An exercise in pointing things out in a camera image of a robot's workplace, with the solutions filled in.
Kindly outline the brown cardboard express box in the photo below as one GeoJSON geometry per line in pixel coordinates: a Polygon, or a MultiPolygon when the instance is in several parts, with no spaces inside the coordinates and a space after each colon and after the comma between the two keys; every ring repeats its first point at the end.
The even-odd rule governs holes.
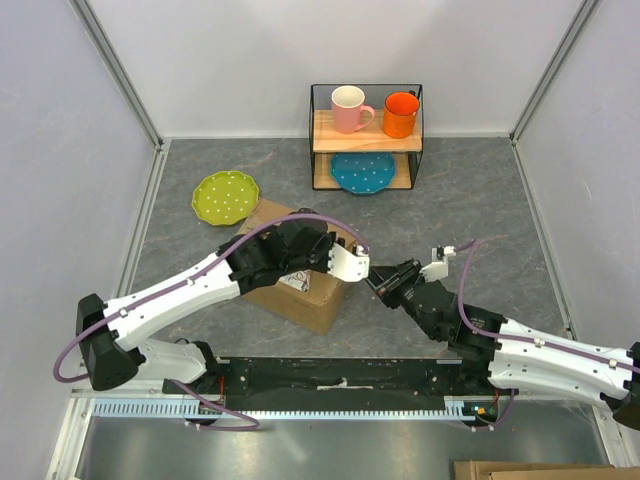
{"type": "MultiPolygon", "coordinates": [[[[268,220],[293,211],[292,208],[261,199],[238,233],[247,233],[268,220]]],[[[355,237],[344,229],[333,225],[329,225],[328,229],[337,232],[349,247],[355,244],[355,237]]],[[[328,274],[307,270],[285,276],[275,285],[256,289],[242,298],[309,331],[325,335],[336,320],[351,285],[328,274]]]]}

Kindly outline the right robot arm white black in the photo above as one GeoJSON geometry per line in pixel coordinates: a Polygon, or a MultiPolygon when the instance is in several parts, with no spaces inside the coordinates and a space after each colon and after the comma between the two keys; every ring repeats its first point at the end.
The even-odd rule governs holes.
{"type": "Polygon", "coordinates": [[[401,308],[426,336],[462,358],[458,381],[477,394],[490,385],[565,396],[608,408],[619,424],[639,427],[639,347],[585,344],[541,332],[463,304],[417,260],[374,266],[367,283],[382,303],[401,308]]]}

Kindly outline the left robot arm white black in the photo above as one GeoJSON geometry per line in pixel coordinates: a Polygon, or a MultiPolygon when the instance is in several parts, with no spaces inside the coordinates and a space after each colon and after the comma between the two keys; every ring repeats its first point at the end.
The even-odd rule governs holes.
{"type": "Polygon", "coordinates": [[[111,390],[135,378],[151,355],[143,343],[171,323],[208,305],[270,287],[298,271],[327,273],[331,250],[344,243],[323,221],[292,220],[236,235],[204,261],[127,298],[78,302],[76,334],[113,316],[79,342],[92,388],[111,390]]]}

